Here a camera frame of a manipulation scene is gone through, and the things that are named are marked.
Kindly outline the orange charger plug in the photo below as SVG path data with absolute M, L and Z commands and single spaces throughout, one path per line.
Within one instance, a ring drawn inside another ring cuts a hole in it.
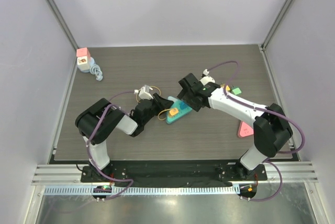
M 169 114 L 168 114 L 168 116 L 169 116 L 169 117 L 174 117 L 175 115 L 178 114 L 178 112 L 179 112 L 178 108 L 171 108 L 171 109 L 169 110 Z

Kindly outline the teal triangular power socket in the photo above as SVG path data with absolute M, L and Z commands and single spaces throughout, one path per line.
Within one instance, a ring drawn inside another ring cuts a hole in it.
M 167 99 L 173 102 L 171 110 L 166 115 L 165 121 L 167 124 L 172 124 L 192 111 L 191 107 L 175 97 L 168 96 Z

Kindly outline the green usb charger plug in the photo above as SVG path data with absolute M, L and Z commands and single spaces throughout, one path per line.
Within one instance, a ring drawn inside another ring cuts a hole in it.
M 231 89 L 231 93 L 238 96 L 242 93 L 242 91 L 239 87 L 234 87 Z

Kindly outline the pink triangular power socket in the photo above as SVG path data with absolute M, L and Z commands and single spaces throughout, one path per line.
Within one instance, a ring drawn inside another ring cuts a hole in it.
M 241 121 L 240 125 L 239 125 L 238 132 L 237 132 L 237 136 L 239 138 L 245 138 L 245 137 L 252 136 L 253 134 L 254 134 L 253 128 L 250 127 L 245 122 Z

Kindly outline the blue charger plug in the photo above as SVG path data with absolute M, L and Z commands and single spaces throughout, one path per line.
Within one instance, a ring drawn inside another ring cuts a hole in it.
M 179 101 L 179 111 L 190 111 L 192 110 L 191 107 L 189 107 L 185 102 Z

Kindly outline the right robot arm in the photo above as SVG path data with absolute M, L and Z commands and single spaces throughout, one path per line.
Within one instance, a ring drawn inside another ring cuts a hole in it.
M 263 161 L 275 157 L 293 135 L 281 106 L 275 103 L 265 106 L 240 98 L 216 84 L 210 76 L 198 80 L 190 73 L 178 83 L 182 88 L 178 99 L 193 110 L 204 107 L 219 110 L 252 127 L 253 145 L 234 166 L 242 180 L 252 177 Z

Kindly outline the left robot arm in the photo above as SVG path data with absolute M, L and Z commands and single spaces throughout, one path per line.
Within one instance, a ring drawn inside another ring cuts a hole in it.
M 152 98 L 140 99 L 136 107 L 126 113 L 102 98 L 79 114 L 75 126 L 85 141 L 93 176 L 100 182 L 111 178 L 113 171 L 106 140 L 115 129 L 136 137 L 153 117 L 172 105 L 173 101 L 155 93 Z

